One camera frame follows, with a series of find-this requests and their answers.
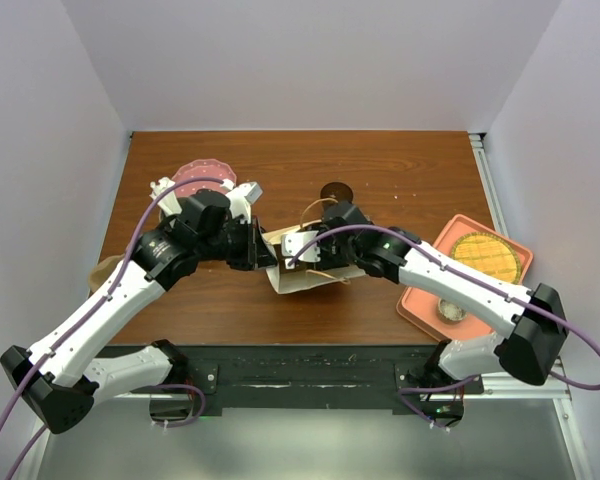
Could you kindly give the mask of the yellow paper bag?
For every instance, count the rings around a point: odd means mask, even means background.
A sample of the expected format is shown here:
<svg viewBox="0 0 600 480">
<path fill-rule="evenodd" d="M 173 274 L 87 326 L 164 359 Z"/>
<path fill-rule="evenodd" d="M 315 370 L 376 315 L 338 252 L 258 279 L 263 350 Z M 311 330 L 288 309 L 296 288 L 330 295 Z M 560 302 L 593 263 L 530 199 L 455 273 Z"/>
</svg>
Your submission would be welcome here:
<svg viewBox="0 0 600 480">
<path fill-rule="evenodd" d="M 266 268 L 269 282 L 277 294 L 291 294 L 334 283 L 349 284 L 352 279 L 365 276 L 365 272 L 355 265 L 338 260 L 335 248 L 318 244 L 304 251 L 296 263 L 290 263 L 305 244 L 325 230 L 320 220 L 307 220 L 310 210 L 319 204 L 327 209 L 336 203 L 334 198 L 315 200 L 305 208 L 298 225 L 263 234 L 266 245 L 278 261 L 275 267 Z"/>
</svg>

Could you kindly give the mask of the brown pulp cup carrier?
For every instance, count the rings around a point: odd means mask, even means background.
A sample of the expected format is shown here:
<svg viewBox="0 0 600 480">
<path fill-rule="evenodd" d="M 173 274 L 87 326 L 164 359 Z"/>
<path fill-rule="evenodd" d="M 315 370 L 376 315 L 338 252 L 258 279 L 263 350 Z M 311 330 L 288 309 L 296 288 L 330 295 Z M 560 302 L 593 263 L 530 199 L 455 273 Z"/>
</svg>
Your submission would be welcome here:
<svg viewBox="0 0 600 480">
<path fill-rule="evenodd" d="M 105 283 L 124 257 L 124 254 L 106 257 L 90 271 L 87 283 L 91 294 L 95 293 Z"/>
</svg>

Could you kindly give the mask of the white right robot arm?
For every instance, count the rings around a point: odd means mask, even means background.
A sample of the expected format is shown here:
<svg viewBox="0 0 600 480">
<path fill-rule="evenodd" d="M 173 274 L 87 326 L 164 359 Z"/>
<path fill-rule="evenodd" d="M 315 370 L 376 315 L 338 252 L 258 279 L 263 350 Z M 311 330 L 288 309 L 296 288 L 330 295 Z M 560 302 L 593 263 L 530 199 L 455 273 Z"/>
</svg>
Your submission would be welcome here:
<svg viewBox="0 0 600 480">
<path fill-rule="evenodd" d="M 379 227 L 355 205 L 326 209 L 318 245 L 375 278 L 414 287 L 446 300 L 487 324 L 488 335 L 453 340 L 436 349 L 425 369 L 428 386 L 449 392 L 474 375 L 506 372 L 541 386 L 568 336 L 559 293 L 507 283 L 453 260 L 398 227 Z"/>
</svg>

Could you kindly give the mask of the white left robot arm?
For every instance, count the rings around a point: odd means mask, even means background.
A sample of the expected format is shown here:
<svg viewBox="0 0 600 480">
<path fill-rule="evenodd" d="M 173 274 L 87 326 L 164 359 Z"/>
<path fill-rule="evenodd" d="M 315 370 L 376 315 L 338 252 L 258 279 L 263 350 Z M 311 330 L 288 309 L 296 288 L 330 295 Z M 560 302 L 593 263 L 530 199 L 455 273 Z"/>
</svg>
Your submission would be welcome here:
<svg viewBox="0 0 600 480">
<path fill-rule="evenodd" d="M 0 363 L 21 398 L 54 434 L 68 431 L 97 404 L 119 394 L 159 386 L 176 392 L 189 361 L 166 340 L 116 358 L 99 358 L 137 313 L 206 261 L 252 271 L 276 265 L 251 207 L 255 182 L 227 193 L 199 190 L 180 213 L 135 234 L 131 248 L 105 283 L 52 333 L 31 347 L 12 346 Z"/>
</svg>

